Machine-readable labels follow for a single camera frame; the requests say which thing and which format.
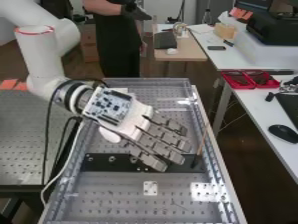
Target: cardboard box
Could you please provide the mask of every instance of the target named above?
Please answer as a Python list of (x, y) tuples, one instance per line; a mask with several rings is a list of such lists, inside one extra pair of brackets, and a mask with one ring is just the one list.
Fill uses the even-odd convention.
[(216, 24), (215, 34), (223, 39), (235, 39), (236, 27), (223, 23)]
[(96, 45), (96, 25), (86, 24), (80, 27), (82, 31), (82, 51), (86, 62), (99, 62), (99, 51)]

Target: hand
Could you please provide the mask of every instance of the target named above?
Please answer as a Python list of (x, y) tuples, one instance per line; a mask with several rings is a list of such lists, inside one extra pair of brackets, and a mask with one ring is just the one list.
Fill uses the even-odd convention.
[(99, 87), (83, 114), (98, 121), (103, 137), (112, 143), (124, 143), (131, 155), (155, 170), (166, 172), (168, 168), (163, 157), (184, 164), (182, 154), (192, 150), (187, 128), (143, 104), (134, 94)]
[(138, 6), (135, 2), (123, 5), (122, 15), (132, 17), (135, 20), (146, 21), (152, 20), (152, 16), (146, 12), (146, 10)]
[(140, 53), (143, 54), (144, 52), (147, 52), (147, 48), (148, 48), (148, 44), (147, 42), (143, 41), (143, 45), (140, 47)]

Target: wire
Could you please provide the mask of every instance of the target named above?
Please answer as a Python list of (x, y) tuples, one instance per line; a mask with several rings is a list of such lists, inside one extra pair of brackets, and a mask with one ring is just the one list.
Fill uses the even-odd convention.
[(229, 124), (227, 124), (227, 126), (220, 130), (220, 132), (227, 129), (236, 121), (239, 121), (244, 116), (247, 115), (247, 113), (244, 113), (239, 118), (236, 118)]
[(204, 17), (203, 17), (203, 24), (212, 24), (212, 0), (208, 0), (208, 7), (204, 13)]
[(76, 148), (76, 143), (78, 143), (78, 139), (79, 139), (79, 136), (80, 136), (80, 133), (82, 133), (83, 128), (84, 128), (84, 122), (80, 124), (80, 127), (78, 129), (78, 134), (76, 134), (76, 137), (75, 137), (75, 140), (74, 140), (74, 143), (72, 143), (72, 149), (71, 149), (70, 156), (68, 156), (67, 162), (64, 164), (64, 167), (61, 170), (61, 172), (57, 175), (57, 177), (50, 181), (50, 183), (45, 187), (43, 191), (41, 192), (41, 199), (42, 199), (42, 202), (43, 202), (43, 205), (45, 206), (46, 206), (45, 193), (49, 190), (50, 186), (54, 184), (54, 182), (61, 178), (61, 176), (63, 175), (63, 173), (64, 173), (64, 171), (66, 171), (66, 169), (68, 167), (68, 163), (70, 163), (70, 161), (72, 159), (72, 154), (74, 154), (74, 151), (75, 151), (75, 148)]
[(61, 143), (59, 143), (59, 150), (58, 150), (58, 154), (57, 154), (57, 157), (55, 157), (54, 167), (57, 167), (57, 165), (58, 165), (59, 156), (61, 156), (61, 153), (62, 153), (62, 150), (63, 150), (64, 138), (66, 138), (68, 126), (70, 126), (72, 120), (75, 120), (78, 122), (82, 122), (82, 118), (80, 117), (70, 117), (68, 118), (68, 121), (67, 121), (67, 123), (64, 125), (64, 129), (63, 129), (63, 135), (62, 135), (62, 139), (61, 139)]
[(231, 105), (229, 105), (229, 107), (228, 107), (228, 109), (227, 109), (227, 111), (228, 111), (235, 105), (237, 105), (237, 104), (239, 104), (239, 101), (232, 102)]
[(70, 83), (72, 83), (74, 81), (95, 81), (95, 82), (102, 83), (106, 87), (110, 87), (110, 85), (102, 79), (87, 78), (86, 80), (76, 80), (76, 79), (68, 80), (64, 83), (62, 83), (59, 85), (59, 87), (55, 89), (54, 94), (50, 99), (50, 104), (49, 104), (49, 109), (47, 109), (47, 118), (46, 118), (46, 150), (45, 150), (45, 160), (43, 160), (42, 185), (46, 185), (46, 181), (45, 181), (46, 180), (46, 166), (47, 166), (47, 157), (49, 157), (49, 150), (50, 150), (50, 118), (51, 118), (54, 99), (55, 99), (55, 96), (57, 96), (59, 90), (64, 86), (67, 86)]
[(183, 0), (182, 8), (180, 8), (180, 14), (179, 14), (179, 21), (184, 22), (184, 13), (186, 13), (186, 0)]
[(50, 150), (50, 118), (51, 118), (51, 111), (53, 111), (53, 105), (54, 105), (54, 98), (59, 92), (59, 90), (67, 86), (74, 80), (68, 80), (64, 83), (59, 85), (59, 87), (55, 89), (54, 94), (50, 99), (49, 109), (47, 109), (47, 118), (46, 118), (46, 149), (45, 149), (45, 161), (43, 161), (43, 176), (42, 176), (42, 185), (45, 185), (45, 179), (46, 179), (46, 165), (47, 165), (47, 157), (49, 157), (49, 150)]

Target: robotic arm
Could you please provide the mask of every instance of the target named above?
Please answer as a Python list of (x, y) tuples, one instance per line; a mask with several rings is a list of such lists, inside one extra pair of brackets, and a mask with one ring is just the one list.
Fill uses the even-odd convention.
[(30, 91), (99, 124), (107, 140), (124, 143), (131, 154), (160, 172), (168, 168), (158, 155), (184, 164), (190, 153), (187, 129), (166, 118), (134, 94), (99, 87), (64, 76), (62, 56), (80, 41), (71, 20), (59, 20), (30, 0), (0, 0), (5, 15), (18, 26), (17, 38), (30, 70)]

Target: black cable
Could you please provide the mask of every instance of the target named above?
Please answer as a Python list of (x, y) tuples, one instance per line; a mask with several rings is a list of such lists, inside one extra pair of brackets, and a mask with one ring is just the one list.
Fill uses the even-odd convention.
[(179, 14), (179, 18), (178, 18), (178, 20), (182, 21), (182, 16), (183, 16), (183, 22), (184, 22), (184, 11), (186, 11), (186, 0), (183, 0), (180, 14)]
[(49, 104), (49, 109), (47, 109), (47, 118), (46, 118), (46, 150), (45, 150), (45, 161), (43, 161), (42, 185), (46, 184), (45, 183), (45, 179), (46, 179), (46, 165), (47, 165), (47, 157), (49, 157), (49, 151), (50, 151), (50, 118), (51, 118), (51, 110), (53, 110), (54, 99), (55, 99), (55, 96), (57, 96), (59, 90), (64, 86), (67, 86), (70, 83), (72, 83), (74, 81), (95, 81), (95, 82), (102, 83), (106, 87), (110, 87), (110, 85), (102, 79), (88, 78), (86, 80), (75, 80), (75, 79), (68, 80), (64, 83), (62, 83), (59, 85), (59, 87), (55, 89), (54, 94), (53, 94), (51, 99), (50, 99), (50, 104)]
[(75, 120), (76, 122), (82, 122), (82, 118), (80, 117), (70, 117), (68, 118), (68, 121), (64, 125), (64, 128), (63, 128), (63, 135), (62, 135), (62, 139), (61, 139), (61, 143), (59, 143), (59, 150), (58, 150), (58, 154), (57, 154), (57, 157), (55, 157), (55, 162), (54, 162), (54, 167), (57, 167), (58, 165), (58, 161), (59, 161), (59, 155), (62, 153), (62, 150), (63, 150), (63, 143), (64, 143), (64, 138), (66, 138), (66, 134), (67, 134), (67, 130), (68, 130), (68, 125), (71, 124), (71, 121)]
[(96, 79), (96, 78), (87, 78), (84, 80), (82, 79), (74, 79), (76, 81), (94, 81), (94, 82), (99, 82), (100, 84), (103, 84), (107, 88), (110, 88), (110, 85), (107, 84), (107, 82), (103, 79)]
[(47, 165), (47, 156), (49, 156), (49, 148), (50, 148), (50, 118), (51, 118), (54, 98), (55, 98), (59, 90), (72, 82), (74, 82), (74, 80), (68, 80), (64, 83), (62, 83), (59, 85), (59, 87), (55, 89), (54, 94), (53, 94), (51, 99), (50, 99), (50, 104), (49, 104), (49, 109), (47, 109), (47, 118), (46, 118), (46, 141), (45, 141), (46, 149), (45, 149), (42, 185), (45, 185), (45, 178), (46, 178), (46, 165)]

